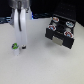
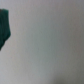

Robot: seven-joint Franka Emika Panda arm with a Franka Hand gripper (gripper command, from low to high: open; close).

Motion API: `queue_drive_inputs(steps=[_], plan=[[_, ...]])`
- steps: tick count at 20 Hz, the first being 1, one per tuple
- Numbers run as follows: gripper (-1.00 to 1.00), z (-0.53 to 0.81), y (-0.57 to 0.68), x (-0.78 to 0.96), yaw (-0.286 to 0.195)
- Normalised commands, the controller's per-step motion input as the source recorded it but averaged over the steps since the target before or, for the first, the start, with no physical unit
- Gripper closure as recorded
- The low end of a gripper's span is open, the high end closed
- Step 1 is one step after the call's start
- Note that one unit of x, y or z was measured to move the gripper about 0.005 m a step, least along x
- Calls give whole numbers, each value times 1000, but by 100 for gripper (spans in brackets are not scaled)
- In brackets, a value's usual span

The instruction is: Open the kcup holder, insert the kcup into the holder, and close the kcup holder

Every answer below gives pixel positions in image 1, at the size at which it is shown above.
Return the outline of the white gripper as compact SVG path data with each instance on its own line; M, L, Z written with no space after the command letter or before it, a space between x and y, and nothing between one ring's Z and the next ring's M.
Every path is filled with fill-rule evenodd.
M28 9L30 7L31 0L9 0L9 5L15 9L14 11L14 29L16 36L16 43L21 45L21 36L19 31L19 23L18 23L18 12L17 9Z

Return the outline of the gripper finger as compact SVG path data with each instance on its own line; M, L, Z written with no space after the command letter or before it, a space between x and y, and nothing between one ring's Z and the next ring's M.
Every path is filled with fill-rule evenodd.
M21 24L21 47L26 49L27 46L27 25L26 25L26 10L22 9L20 13Z

